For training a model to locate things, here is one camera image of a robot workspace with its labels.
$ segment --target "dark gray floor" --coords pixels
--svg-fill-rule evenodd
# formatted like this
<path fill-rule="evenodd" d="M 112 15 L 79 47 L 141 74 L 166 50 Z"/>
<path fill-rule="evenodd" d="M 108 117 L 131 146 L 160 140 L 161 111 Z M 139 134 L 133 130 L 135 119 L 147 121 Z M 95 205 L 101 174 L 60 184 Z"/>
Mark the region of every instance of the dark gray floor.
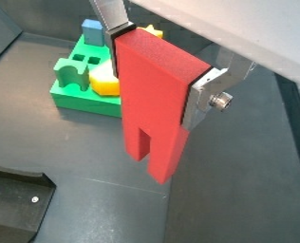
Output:
<path fill-rule="evenodd" d="M 57 184 L 35 242 L 161 242 L 170 184 L 125 155 L 120 119 L 52 103 L 52 66 L 71 46 L 24 34 L 0 58 L 0 166 Z"/>
<path fill-rule="evenodd" d="M 274 74 L 192 130 L 171 182 L 164 243 L 300 243 L 300 159 Z"/>
<path fill-rule="evenodd" d="M 0 165 L 43 171 L 57 191 L 36 242 L 163 238 L 168 184 L 123 151 L 120 120 L 57 109 L 52 66 L 72 43 L 25 35 L 0 58 Z M 166 243 L 300 243 L 300 161 L 271 72 L 191 132 L 172 178 Z"/>

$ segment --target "green foam block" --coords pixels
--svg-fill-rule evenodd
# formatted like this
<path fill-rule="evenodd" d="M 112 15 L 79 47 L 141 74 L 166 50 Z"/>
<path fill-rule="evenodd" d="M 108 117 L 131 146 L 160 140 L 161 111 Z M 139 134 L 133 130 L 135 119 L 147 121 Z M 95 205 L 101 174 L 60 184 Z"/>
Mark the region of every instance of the green foam block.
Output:
<path fill-rule="evenodd" d="M 111 58 L 109 50 L 105 46 L 96 47 L 84 44 L 84 35 L 81 35 L 72 52 L 69 60 L 87 64 L 88 70 L 104 63 Z M 76 84 L 68 84 L 59 87 L 59 81 L 53 82 L 49 90 L 56 107 L 87 111 L 91 113 L 121 117 L 120 98 L 99 96 L 88 86 L 87 91 L 81 91 Z"/>
<path fill-rule="evenodd" d="M 121 117 L 119 97 L 99 96 L 89 87 L 81 91 L 76 84 L 59 87 L 59 81 L 53 82 L 49 92 L 57 107 Z"/>

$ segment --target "gray wall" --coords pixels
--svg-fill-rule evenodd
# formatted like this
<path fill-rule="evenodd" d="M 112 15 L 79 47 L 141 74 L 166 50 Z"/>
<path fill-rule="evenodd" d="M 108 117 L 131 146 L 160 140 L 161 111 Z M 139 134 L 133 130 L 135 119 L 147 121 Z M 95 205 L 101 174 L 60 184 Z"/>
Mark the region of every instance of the gray wall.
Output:
<path fill-rule="evenodd" d="M 153 24 L 163 38 L 191 54 L 211 43 L 129 1 L 124 5 L 137 26 Z M 77 40 L 84 19 L 96 19 L 88 0 L 0 0 L 0 8 L 25 32 L 68 41 Z"/>

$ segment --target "screw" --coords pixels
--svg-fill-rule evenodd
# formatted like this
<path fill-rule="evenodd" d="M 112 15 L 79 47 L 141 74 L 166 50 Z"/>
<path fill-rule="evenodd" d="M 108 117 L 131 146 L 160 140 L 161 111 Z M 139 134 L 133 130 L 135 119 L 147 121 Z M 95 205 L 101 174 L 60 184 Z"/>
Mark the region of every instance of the screw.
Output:
<path fill-rule="evenodd" d="M 219 111 L 223 111 L 230 103 L 232 96 L 224 92 L 211 96 L 210 105 L 215 107 Z"/>
<path fill-rule="evenodd" d="M 37 201 L 39 201 L 37 197 L 33 196 L 33 198 L 32 198 L 32 202 L 36 203 Z"/>

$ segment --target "white panel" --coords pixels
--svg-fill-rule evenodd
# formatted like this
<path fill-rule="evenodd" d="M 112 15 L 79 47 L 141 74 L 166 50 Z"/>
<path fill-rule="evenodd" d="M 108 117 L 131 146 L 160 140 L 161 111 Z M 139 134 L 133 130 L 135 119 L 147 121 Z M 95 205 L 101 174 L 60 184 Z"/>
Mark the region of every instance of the white panel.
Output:
<path fill-rule="evenodd" d="M 300 0 L 132 0 L 300 83 Z"/>

